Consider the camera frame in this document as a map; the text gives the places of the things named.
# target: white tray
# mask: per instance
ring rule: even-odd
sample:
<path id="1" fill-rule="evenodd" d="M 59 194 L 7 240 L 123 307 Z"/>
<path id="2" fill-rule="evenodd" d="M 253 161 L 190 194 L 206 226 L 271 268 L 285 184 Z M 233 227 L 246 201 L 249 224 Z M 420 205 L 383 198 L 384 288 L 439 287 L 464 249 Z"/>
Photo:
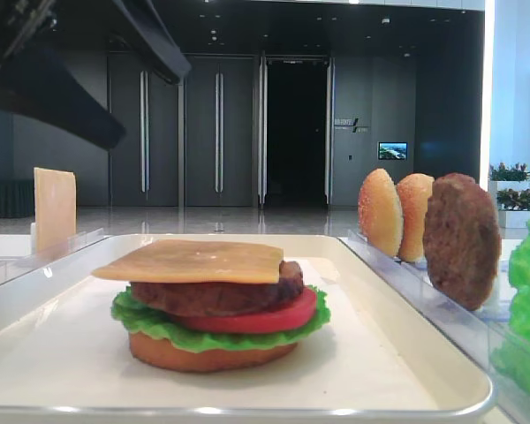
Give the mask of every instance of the white tray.
<path id="1" fill-rule="evenodd" d="M 161 238 L 280 246 L 329 294 L 332 321 L 264 367 L 181 375 L 141 364 L 110 318 L 125 284 L 88 274 Z M 494 400 L 488 376 L 335 238 L 120 236 L 0 286 L 0 424 L 20 414 L 40 424 L 477 423 Z"/>

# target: tv screen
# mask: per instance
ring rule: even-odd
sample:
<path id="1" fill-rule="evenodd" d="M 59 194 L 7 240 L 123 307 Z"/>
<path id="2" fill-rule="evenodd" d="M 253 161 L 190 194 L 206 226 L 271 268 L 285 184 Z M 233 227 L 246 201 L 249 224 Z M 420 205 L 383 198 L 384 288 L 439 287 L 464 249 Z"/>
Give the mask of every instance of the tv screen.
<path id="1" fill-rule="evenodd" d="M 406 143 L 379 143 L 379 160 L 405 161 L 407 150 Z"/>

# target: green plant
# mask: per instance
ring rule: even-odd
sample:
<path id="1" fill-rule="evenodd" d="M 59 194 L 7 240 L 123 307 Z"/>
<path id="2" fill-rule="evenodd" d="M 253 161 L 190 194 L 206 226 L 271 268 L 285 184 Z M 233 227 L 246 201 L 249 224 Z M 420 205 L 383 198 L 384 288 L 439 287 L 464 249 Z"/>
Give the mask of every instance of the green plant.
<path id="1" fill-rule="evenodd" d="M 496 194 L 498 203 L 507 210 L 530 210 L 530 189 L 517 192 L 508 189 L 501 190 Z"/>
<path id="2" fill-rule="evenodd" d="M 528 181 L 530 179 L 530 172 L 527 170 L 528 166 L 525 163 L 517 163 L 510 168 L 501 162 L 498 168 L 490 165 L 490 179 L 491 181 Z"/>

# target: wall sign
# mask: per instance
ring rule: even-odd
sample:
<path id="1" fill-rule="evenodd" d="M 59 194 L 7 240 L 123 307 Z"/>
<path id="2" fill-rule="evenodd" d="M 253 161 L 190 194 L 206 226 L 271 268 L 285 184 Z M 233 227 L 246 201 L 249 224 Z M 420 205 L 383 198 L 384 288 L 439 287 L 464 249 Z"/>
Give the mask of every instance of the wall sign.
<path id="1" fill-rule="evenodd" d="M 356 118 L 336 118 L 334 119 L 334 128 L 336 130 L 351 131 L 352 133 L 368 133 L 369 127 L 359 125 L 360 119 Z"/>

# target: tomato slice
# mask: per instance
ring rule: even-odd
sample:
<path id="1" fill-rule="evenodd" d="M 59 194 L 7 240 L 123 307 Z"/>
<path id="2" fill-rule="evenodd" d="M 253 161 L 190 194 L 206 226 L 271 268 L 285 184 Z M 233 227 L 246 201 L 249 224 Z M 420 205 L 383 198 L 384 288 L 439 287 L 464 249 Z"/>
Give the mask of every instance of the tomato slice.
<path id="1" fill-rule="evenodd" d="M 176 317 L 188 329 L 208 333 L 267 334 L 297 329 L 309 322 L 316 311 L 316 292 L 305 287 L 293 302 L 274 311 L 237 316 Z"/>

